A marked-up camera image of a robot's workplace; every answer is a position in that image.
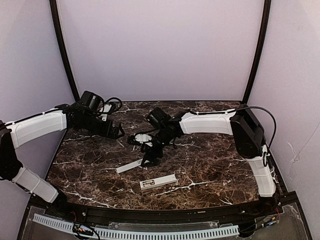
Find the white battery cover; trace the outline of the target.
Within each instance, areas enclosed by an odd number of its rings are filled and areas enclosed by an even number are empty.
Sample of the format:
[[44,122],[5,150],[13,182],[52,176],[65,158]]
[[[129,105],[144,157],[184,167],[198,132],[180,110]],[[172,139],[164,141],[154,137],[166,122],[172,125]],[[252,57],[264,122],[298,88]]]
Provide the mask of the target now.
[[136,160],[134,162],[128,163],[128,164],[123,165],[123,166],[120,166],[120,167],[116,168],[116,172],[118,174],[120,174],[120,173],[126,172],[128,170],[131,170],[133,168],[139,167],[141,165],[141,163],[142,163],[142,160],[143,159],[141,158],[141,159]]

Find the white remote control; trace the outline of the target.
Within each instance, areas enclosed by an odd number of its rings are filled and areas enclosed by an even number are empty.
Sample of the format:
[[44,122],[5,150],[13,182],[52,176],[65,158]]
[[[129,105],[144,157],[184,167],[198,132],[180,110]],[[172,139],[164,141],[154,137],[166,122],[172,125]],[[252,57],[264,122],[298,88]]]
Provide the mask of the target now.
[[[149,188],[143,188],[143,182],[145,182],[145,181],[154,181],[154,185]],[[151,189],[151,188],[157,188],[160,186],[164,186],[167,184],[176,183],[177,181],[178,181],[178,179],[177,179],[176,175],[170,174],[170,175],[166,175],[166,176],[162,176],[162,177],[157,177],[157,178],[152,178],[152,179],[140,181],[139,185],[140,185],[141,190],[147,190],[147,189]]]

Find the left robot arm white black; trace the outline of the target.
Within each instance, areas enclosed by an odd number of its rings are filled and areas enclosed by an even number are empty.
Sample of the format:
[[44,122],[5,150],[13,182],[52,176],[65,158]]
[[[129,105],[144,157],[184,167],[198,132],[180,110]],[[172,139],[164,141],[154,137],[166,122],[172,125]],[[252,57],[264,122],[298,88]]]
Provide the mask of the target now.
[[66,202],[66,195],[39,177],[18,160],[16,149],[51,133],[69,128],[86,130],[93,135],[118,139],[125,132],[119,122],[108,119],[120,108],[112,97],[105,101],[99,95],[84,91],[73,104],[61,104],[54,108],[20,120],[0,124],[0,178],[10,181],[29,193],[54,205]]

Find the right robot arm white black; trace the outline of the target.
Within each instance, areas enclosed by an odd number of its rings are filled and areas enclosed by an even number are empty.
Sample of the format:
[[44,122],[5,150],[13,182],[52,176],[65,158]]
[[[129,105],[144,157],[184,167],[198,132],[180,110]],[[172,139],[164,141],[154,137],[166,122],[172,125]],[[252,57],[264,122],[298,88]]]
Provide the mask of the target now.
[[262,209],[275,207],[279,202],[274,167],[269,161],[270,144],[264,128],[253,113],[254,107],[245,104],[224,111],[198,112],[187,110],[174,116],[161,108],[152,110],[146,120],[157,131],[136,133],[133,139],[141,144],[144,153],[141,165],[155,163],[163,157],[163,148],[183,135],[198,133],[233,136],[237,153],[249,163],[255,177]]

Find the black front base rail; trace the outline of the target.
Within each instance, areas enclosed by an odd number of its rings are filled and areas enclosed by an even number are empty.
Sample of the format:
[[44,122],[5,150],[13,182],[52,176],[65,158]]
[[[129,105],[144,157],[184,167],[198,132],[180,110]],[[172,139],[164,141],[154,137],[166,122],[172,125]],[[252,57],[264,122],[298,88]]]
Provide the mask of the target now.
[[189,210],[130,210],[67,203],[71,211],[61,218],[88,227],[108,226],[110,223],[130,224],[192,224],[219,222],[240,225],[245,231],[254,229],[253,223],[276,215],[280,222],[292,216],[295,222],[305,222],[296,192],[286,192],[273,205],[262,199],[242,204]]

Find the black left frame post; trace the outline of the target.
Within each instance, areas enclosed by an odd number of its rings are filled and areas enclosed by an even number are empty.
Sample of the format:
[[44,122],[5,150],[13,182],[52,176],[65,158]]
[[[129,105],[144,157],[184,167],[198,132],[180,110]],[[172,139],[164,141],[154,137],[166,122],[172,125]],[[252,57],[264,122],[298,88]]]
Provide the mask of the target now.
[[54,27],[54,32],[60,52],[60,57],[62,60],[62,64],[64,67],[64,71],[67,77],[68,85],[70,87],[73,99],[75,101],[78,101],[80,99],[79,91],[76,86],[76,82],[73,76],[71,64],[69,61],[68,53],[67,53],[67,48],[66,44],[64,41],[64,36],[63,36],[63,31],[62,31],[62,25],[60,21],[60,15],[59,15],[59,10],[58,10],[58,1],[57,0],[49,0],[49,5],[50,5],[50,11],[51,11],[51,17],[52,17],[52,22],[53,22],[53,27]]

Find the black frame post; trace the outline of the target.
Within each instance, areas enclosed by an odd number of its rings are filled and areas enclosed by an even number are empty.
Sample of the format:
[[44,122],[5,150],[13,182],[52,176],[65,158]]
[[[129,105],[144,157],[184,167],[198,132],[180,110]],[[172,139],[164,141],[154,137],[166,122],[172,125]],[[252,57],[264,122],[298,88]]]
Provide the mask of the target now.
[[69,61],[68,53],[67,53],[67,48],[66,44],[64,41],[64,36],[63,36],[63,31],[62,31],[62,25],[60,21],[60,15],[59,15],[59,10],[58,10],[58,1],[57,0],[49,0],[49,5],[50,5],[50,11],[51,11],[51,17],[52,17],[52,22],[53,22],[53,27],[54,27],[54,32],[60,52],[60,57],[62,60],[62,64],[64,67],[64,71],[67,77],[68,85],[70,87],[73,99],[75,101],[78,101],[80,99],[79,91],[76,86],[76,82],[73,76],[71,64]]
[[251,91],[253,89],[253,85],[255,82],[256,74],[258,71],[263,47],[264,47],[264,42],[266,38],[266,33],[268,29],[268,22],[269,22],[269,16],[270,16],[270,10],[271,10],[271,0],[264,0],[263,3],[263,11],[262,11],[262,17],[261,17],[261,24],[259,28],[259,34],[258,34],[258,39],[257,39],[257,44],[256,44],[256,49],[252,61],[252,66],[250,69],[249,73],[249,78],[246,84],[246,88],[244,91],[244,95],[242,98],[242,103],[247,104],[251,95]]

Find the black right frame post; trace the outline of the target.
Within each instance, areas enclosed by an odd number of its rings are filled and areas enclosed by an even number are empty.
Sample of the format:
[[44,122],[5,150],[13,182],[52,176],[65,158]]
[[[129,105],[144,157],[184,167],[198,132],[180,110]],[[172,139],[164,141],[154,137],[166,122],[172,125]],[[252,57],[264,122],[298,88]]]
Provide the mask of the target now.
[[252,66],[250,69],[249,73],[249,78],[246,84],[246,88],[244,91],[244,95],[242,98],[242,103],[247,104],[251,95],[251,91],[253,89],[253,85],[255,82],[256,74],[258,71],[263,47],[264,47],[264,42],[266,38],[266,33],[268,29],[268,22],[269,22],[269,16],[270,16],[270,10],[271,10],[271,0],[264,0],[263,3],[263,11],[262,11],[262,17],[261,17],[261,24],[259,28],[259,34],[258,34],[258,39],[257,39],[257,44],[256,44],[256,49],[252,61]]

